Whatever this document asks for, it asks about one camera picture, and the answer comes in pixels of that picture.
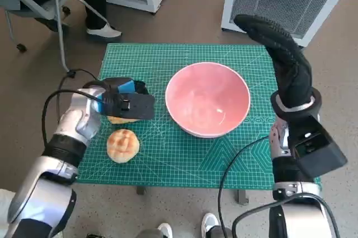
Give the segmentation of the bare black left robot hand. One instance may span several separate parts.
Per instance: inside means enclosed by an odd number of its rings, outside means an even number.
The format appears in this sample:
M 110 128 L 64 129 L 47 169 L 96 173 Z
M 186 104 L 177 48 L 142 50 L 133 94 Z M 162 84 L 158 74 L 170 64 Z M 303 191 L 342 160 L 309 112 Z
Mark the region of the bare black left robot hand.
M 115 88 L 116 91 L 119 93 L 124 94 L 143 94 L 143 95 L 149 95 L 149 92 L 146 88 L 146 84 L 143 81 L 137 81 L 133 80 L 130 77 L 110 77 L 105 78 L 102 80 L 107 85 L 109 85 L 111 88 Z M 126 123 L 133 123 L 137 122 L 140 119 L 129 119 L 129 118 L 118 118 L 114 116 L 107 116 L 108 121 L 111 124 L 126 124 Z

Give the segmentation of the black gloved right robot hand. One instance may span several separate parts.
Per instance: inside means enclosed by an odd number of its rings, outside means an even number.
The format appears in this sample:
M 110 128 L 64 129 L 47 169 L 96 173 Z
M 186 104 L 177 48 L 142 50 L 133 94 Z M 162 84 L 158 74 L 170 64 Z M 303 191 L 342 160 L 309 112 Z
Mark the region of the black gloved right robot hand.
M 234 23 L 270 55 L 283 105 L 293 108 L 310 102 L 312 69 L 293 37 L 267 18 L 236 15 Z

